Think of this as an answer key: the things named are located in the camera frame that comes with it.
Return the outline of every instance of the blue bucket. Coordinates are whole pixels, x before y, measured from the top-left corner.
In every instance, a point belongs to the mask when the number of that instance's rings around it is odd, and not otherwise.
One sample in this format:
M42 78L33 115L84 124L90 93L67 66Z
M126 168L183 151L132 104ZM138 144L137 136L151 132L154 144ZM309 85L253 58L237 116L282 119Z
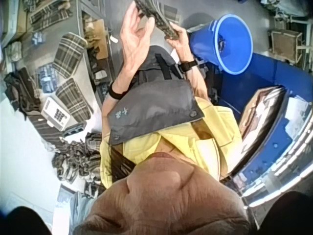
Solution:
M232 75L243 73L253 54L252 35L247 24L232 14L192 33L190 47L197 57Z

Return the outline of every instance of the black wristband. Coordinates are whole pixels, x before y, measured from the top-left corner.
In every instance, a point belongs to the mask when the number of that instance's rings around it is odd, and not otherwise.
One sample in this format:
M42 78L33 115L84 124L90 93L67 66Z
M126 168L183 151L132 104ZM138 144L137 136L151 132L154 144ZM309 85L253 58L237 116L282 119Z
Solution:
M113 89L112 89L112 85L113 85L113 83L111 83L110 88L109 88L109 94L110 94L110 96L111 96L113 99L121 100L121 99L126 95L127 92L124 92L123 94L115 93L115 92L113 91Z
M181 72L188 72L189 70L192 69L192 67L197 65L198 65L197 61L194 60L192 62L182 62L179 68Z

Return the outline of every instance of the gray countertop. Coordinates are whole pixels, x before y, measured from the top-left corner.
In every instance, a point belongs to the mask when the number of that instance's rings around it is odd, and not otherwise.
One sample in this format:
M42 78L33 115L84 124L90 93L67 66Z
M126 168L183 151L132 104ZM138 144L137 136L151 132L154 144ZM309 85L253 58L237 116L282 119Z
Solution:
M18 63L18 69L21 67L27 67L30 75L35 74L35 70L48 63L52 63L58 48L61 37L68 32L84 36L82 32L82 19L81 19L81 4L80 0L71 1L71 11L73 16L54 24L42 31L45 43L41 45L32 45L31 38L32 33L27 33L22 38L22 60ZM92 89L90 78L89 78L89 62L87 52L83 54L83 57L79 63L79 66L73 76L77 85L79 86L83 96L85 97L88 104L93 108L93 115L90 120L87 121L87 127L83 133L71 136L71 140L84 139L87 131L100 132L101 131L101 109L99 100L97 100L95 93ZM58 75L58 85L65 82L65 79ZM52 96L58 103L66 110L66 107L61 101L52 94L43 94L40 99L42 106L45 103L45 99ZM71 118L67 126L72 126L77 122Z

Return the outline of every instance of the yellow shirt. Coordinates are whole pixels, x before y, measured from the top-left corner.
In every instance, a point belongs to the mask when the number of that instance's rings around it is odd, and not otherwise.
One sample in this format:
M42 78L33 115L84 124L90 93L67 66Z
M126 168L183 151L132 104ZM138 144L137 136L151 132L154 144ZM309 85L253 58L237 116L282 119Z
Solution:
M165 138L196 165L208 171L216 180L220 179L221 167L229 173L240 161L242 139L232 110L214 106L211 102L196 97L204 113L211 139L200 140L190 123L166 128L151 134L134 138L123 144L123 155L138 164L155 152L161 138ZM109 137L104 137L100 145L101 181L106 188L112 185L110 176Z

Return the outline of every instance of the snap button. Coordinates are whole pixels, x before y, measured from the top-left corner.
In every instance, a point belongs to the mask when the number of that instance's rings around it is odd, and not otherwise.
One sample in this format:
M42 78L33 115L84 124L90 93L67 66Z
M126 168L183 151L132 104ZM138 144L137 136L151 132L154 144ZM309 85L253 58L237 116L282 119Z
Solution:
M196 111L192 111L191 113L190 113L190 117L195 117L197 115L197 112Z

